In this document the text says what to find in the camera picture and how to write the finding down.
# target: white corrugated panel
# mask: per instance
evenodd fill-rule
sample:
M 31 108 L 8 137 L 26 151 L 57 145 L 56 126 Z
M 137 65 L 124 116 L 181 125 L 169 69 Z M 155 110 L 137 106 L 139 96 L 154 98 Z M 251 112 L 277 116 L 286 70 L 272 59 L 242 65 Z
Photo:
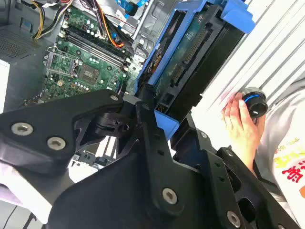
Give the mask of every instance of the white corrugated panel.
M 240 89 L 255 86 L 268 105 L 305 71 L 305 0 L 252 0 L 255 29 L 245 35 L 192 110 L 215 148 L 229 144 L 220 111 Z

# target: black knob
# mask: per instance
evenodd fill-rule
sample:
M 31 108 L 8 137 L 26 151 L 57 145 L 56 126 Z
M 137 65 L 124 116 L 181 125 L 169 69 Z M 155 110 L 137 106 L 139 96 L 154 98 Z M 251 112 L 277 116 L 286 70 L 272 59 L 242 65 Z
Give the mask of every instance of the black knob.
M 243 89 L 241 93 L 252 119 L 259 118 L 266 114 L 268 105 L 266 103 L 266 96 L 262 90 L 256 87 L 249 87 Z

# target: screw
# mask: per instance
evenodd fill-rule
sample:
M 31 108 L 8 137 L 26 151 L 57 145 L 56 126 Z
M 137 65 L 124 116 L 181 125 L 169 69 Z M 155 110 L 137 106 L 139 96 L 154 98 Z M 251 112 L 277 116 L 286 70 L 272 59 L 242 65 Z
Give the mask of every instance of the screw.
M 11 131 L 16 135 L 27 136 L 33 133 L 34 129 L 28 123 L 15 123 L 11 126 Z
M 176 204 L 178 201 L 178 197 L 177 197 L 176 193 L 168 187 L 163 189 L 162 196 L 163 196 L 163 199 L 169 204 Z
M 63 140 L 61 137 L 50 137 L 47 144 L 50 149 L 54 150 L 61 150 L 66 146 L 65 140 Z
M 232 225 L 234 227 L 239 228 L 241 226 L 240 219 L 238 218 L 238 216 L 234 212 L 228 211 L 227 212 L 227 217 L 228 217 L 228 220 L 230 221 L 230 223 L 232 223 Z
M 116 97 L 115 95 L 111 95 L 110 98 L 113 99 L 114 101 L 118 101 L 119 100 L 119 98 Z
M 204 138 L 208 137 L 204 132 L 201 132 L 201 136 L 204 137 Z
M 232 154 L 231 150 L 226 149 L 225 151 L 226 151 L 226 153 L 227 153 L 229 156 L 234 156 L 234 155 Z

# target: hand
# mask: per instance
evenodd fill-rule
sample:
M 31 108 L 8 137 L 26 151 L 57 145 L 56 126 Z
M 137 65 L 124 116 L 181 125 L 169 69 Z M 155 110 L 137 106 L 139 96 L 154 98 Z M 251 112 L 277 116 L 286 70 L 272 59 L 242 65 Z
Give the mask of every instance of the hand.
M 237 93 L 222 110 L 222 120 L 232 141 L 232 150 L 253 172 L 255 151 L 264 132 L 265 115 L 254 124 L 242 94 Z

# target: ventilation grille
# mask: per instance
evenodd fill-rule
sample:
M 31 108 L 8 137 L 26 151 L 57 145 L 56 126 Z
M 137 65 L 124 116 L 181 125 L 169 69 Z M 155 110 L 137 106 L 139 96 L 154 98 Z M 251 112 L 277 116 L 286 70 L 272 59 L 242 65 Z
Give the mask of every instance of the ventilation grille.
M 26 54 L 32 48 L 39 47 L 28 39 L 10 30 L 0 30 L 0 54 L 15 58 Z

